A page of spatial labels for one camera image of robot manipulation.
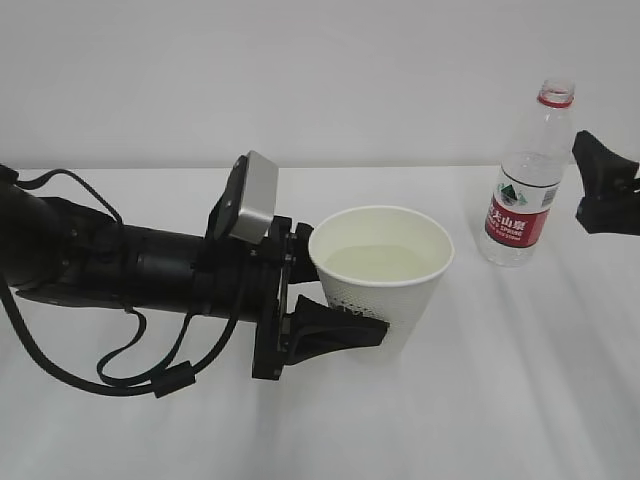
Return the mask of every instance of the bottle label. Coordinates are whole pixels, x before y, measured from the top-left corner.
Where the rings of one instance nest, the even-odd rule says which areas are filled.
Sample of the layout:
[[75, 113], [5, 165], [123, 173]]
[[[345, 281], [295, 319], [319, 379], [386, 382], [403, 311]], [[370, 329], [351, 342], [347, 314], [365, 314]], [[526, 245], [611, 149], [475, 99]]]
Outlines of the bottle label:
[[485, 229], [496, 242], [527, 248], [540, 238], [558, 183], [546, 186], [519, 182], [500, 170]]

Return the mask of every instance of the water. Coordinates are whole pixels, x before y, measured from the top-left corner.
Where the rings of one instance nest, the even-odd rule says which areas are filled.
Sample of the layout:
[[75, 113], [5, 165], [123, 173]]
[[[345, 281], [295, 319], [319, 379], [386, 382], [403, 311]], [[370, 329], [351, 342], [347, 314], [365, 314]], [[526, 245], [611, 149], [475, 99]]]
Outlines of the water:
[[325, 268], [345, 277], [369, 282], [399, 282], [433, 273], [430, 262], [399, 245], [363, 245], [333, 253]]

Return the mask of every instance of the black cable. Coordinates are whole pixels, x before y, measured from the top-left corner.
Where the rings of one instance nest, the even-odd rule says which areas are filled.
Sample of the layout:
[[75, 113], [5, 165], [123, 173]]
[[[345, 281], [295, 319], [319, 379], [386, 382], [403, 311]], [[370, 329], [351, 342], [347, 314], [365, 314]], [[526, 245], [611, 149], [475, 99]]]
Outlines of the black cable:
[[[196, 363], [193, 366], [194, 375], [201, 372], [206, 367], [208, 367], [218, 357], [218, 355], [220, 355], [220, 352], [222, 352], [222, 350], [226, 347], [227, 343], [229, 342], [229, 339], [231, 338], [231, 335], [233, 334], [233, 331], [235, 330], [236, 325], [238, 324], [238, 321], [240, 319], [240, 313], [242, 310], [242, 301], [244, 299], [244, 292], [246, 290], [245, 280], [246, 280], [246, 272], [248, 271], [248, 268], [249, 268], [249, 262], [246, 261], [240, 276], [240, 285], [238, 287], [236, 300], [231, 310], [229, 320], [227, 321], [227, 324], [222, 334], [220, 335], [220, 338], [218, 339], [216, 344], [213, 346], [213, 348], [209, 351], [209, 353], [207, 353], [202, 358], [202, 360], [200, 360], [198, 363]], [[42, 368], [45, 372], [47, 372], [52, 377], [56, 378], [57, 380], [60, 380], [63, 383], [66, 383], [67, 385], [78, 388], [85, 392], [94, 393], [97, 395], [109, 396], [109, 397], [133, 397], [138, 395], [145, 395], [147, 393], [155, 393], [153, 384], [144, 384], [144, 385], [127, 386], [127, 387], [102, 385], [99, 383], [94, 383], [88, 380], [84, 380], [83, 378], [73, 375], [72, 373], [69, 373], [66, 370], [58, 367], [55, 363], [49, 360], [49, 358], [42, 352], [42, 350], [40, 350], [40, 347], [38, 346], [34, 338], [31, 336], [31, 333], [29, 332], [29, 329], [25, 324], [24, 318], [20, 313], [18, 305], [16, 304], [13, 298], [13, 295], [11, 294], [9, 285], [6, 279], [4, 278], [4, 275], [2, 274], [0, 274], [0, 300], [2, 301], [2, 305], [4, 306], [7, 312], [7, 316], [9, 317], [9, 321], [11, 322], [11, 325], [13, 326], [13, 329], [15, 330], [16, 335], [20, 339], [20, 342], [22, 343], [23, 347], [25, 348], [29, 356], [40, 368]], [[177, 349], [179, 348], [180, 343], [182, 342], [182, 338], [184, 337], [184, 333], [186, 333], [186, 328], [188, 327], [189, 322], [191, 321], [191, 318], [192, 316], [190, 315], [187, 315], [185, 317], [185, 322], [183, 323], [182, 330], [180, 331], [179, 341], [176, 341], [176, 344], [174, 344], [174, 348], [176, 349], [175, 353], [177, 353]], [[125, 348], [128, 348], [129, 346], [136, 343], [144, 333], [145, 328], [146, 328], [146, 319], [144, 322], [142, 322], [139, 325], [138, 332], [136, 332], [134, 339], [131, 342], [129, 342], [129, 344]]]
[[227, 346], [227, 342], [229, 342], [231, 334], [235, 330], [236, 325], [238, 325], [238, 320], [240, 320], [240, 312], [242, 310], [242, 300], [244, 299], [244, 292], [247, 285], [247, 282], [245, 280], [248, 270], [249, 261], [247, 260], [245, 261], [244, 267], [242, 268], [242, 273], [240, 274], [240, 285], [238, 287], [238, 292], [236, 293], [236, 301], [231, 308], [229, 320], [227, 321], [227, 324], [225, 325], [220, 338], [213, 346], [213, 348], [202, 358], [202, 360], [200, 360], [193, 366], [194, 374], [197, 374], [207, 368], [211, 364], [211, 362], [213, 362], [218, 357], [218, 355], [220, 355], [220, 352], [222, 352], [224, 347]]
[[111, 377], [104, 373], [104, 368], [107, 366], [107, 363], [109, 363], [111, 360], [113, 360], [115, 357], [117, 357], [120, 353], [122, 353], [129, 347], [132, 347], [133, 345], [138, 343], [138, 341], [142, 338], [142, 335], [144, 334], [145, 330], [147, 329], [147, 319], [142, 313], [138, 312], [137, 310], [134, 310], [133, 308], [126, 308], [125, 311], [127, 313], [134, 314], [138, 317], [138, 331], [136, 332], [136, 334], [134, 335], [134, 337], [131, 339], [129, 343], [127, 343], [123, 347], [117, 348], [116, 350], [108, 353], [107, 355], [102, 357], [98, 362], [98, 364], [96, 365], [96, 370], [98, 372], [98, 376], [100, 377], [100, 380], [102, 380], [107, 385], [112, 385], [114, 387], [130, 387], [133, 385], [138, 385], [140, 383], [151, 381], [154, 377], [160, 375], [169, 365], [171, 365], [171, 362], [173, 362], [173, 360], [176, 358], [176, 355], [178, 354], [178, 350], [180, 349], [180, 345], [182, 344], [182, 341], [184, 340], [184, 336], [187, 333], [189, 324], [191, 323], [191, 319], [193, 318], [193, 314], [190, 314], [190, 313], [188, 313], [184, 317], [184, 320], [182, 322], [182, 328], [180, 329], [178, 338], [176, 339], [175, 343], [171, 347], [171, 350], [169, 350], [169, 353], [167, 353], [167, 355], [162, 360], [160, 360], [155, 366], [133, 377], [116, 378], [116, 377]]
[[151, 385], [141, 385], [137, 387], [110, 387], [107, 385], [101, 385], [99, 383], [90, 382], [83, 378], [77, 377], [72, 373], [58, 367], [55, 363], [47, 358], [47, 356], [40, 350], [38, 344], [31, 336], [27, 325], [24, 323], [24, 318], [16, 305], [9, 285], [7, 284], [4, 275], [0, 275], [0, 300], [2, 305], [9, 316], [9, 321], [13, 326], [13, 329], [18, 335], [20, 342], [24, 346], [29, 356], [36, 364], [47, 372], [52, 377], [60, 380], [67, 385], [84, 390], [85, 392], [95, 393], [97, 395], [105, 395], [109, 397], [133, 397], [137, 395], [144, 395], [146, 393], [152, 393], [153, 388]]
[[42, 186], [44, 186], [49, 180], [51, 180], [56, 175], [66, 175], [71, 177], [76, 182], [84, 187], [84, 189], [89, 192], [93, 198], [95, 198], [113, 217], [117, 226], [118, 226], [118, 242], [114, 246], [114, 250], [116, 250], [124, 241], [124, 222], [122, 221], [122, 217], [118, 213], [118, 211], [113, 208], [109, 202], [107, 202], [102, 195], [100, 195], [95, 188], [89, 185], [82, 177], [73, 173], [70, 170], [66, 170], [64, 168], [56, 168], [54, 170], [50, 170], [49, 172], [34, 178], [33, 180], [17, 180], [15, 185], [17, 187], [22, 188], [23, 190], [36, 190]]

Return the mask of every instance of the red label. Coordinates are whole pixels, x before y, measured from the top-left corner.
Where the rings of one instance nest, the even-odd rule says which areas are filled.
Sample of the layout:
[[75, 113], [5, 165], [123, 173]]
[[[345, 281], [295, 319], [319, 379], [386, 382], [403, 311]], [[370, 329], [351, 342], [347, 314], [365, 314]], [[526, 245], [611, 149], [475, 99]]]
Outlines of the red label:
[[485, 229], [496, 242], [509, 247], [526, 248], [540, 238], [549, 210], [540, 213], [515, 213], [500, 205], [495, 196], [487, 214]]

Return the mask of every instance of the white wall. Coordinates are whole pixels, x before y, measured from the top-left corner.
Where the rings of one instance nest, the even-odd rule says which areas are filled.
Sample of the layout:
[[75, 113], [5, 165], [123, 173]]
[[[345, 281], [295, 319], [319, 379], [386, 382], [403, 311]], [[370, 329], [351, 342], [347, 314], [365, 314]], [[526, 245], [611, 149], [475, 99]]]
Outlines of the white wall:
[[637, 0], [3, 0], [0, 162], [494, 160], [548, 75], [640, 156]]

